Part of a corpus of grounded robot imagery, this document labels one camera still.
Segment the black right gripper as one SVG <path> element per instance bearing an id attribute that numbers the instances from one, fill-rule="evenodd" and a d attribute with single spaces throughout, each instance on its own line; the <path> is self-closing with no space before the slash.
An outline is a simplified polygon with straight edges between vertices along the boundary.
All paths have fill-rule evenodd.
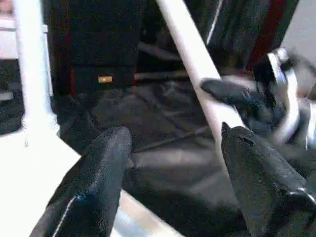
<path id="1" fill-rule="evenodd" d="M 245 103 L 245 124 L 250 130 L 275 130 L 283 117 L 283 106 L 268 103 L 265 96 L 230 81 L 205 79 L 201 89 L 225 104 Z"/>

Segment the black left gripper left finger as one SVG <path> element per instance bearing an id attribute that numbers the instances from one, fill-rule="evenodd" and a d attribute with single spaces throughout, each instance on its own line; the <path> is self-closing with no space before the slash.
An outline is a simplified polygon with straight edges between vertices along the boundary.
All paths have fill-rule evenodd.
<path id="1" fill-rule="evenodd" d="M 65 174 L 32 237 L 108 237 L 131 153 L 126 127 L 98 135 Z"/>

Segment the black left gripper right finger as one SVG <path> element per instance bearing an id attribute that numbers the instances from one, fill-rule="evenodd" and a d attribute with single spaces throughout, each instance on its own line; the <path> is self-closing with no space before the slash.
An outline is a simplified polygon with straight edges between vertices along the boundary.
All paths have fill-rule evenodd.
<path id="1" fill-rule="evenodd" d="M 276 146 L 222 124 L 221 149 L 235 196 L 253 237 L 316 234 L 316 155 Z"/>

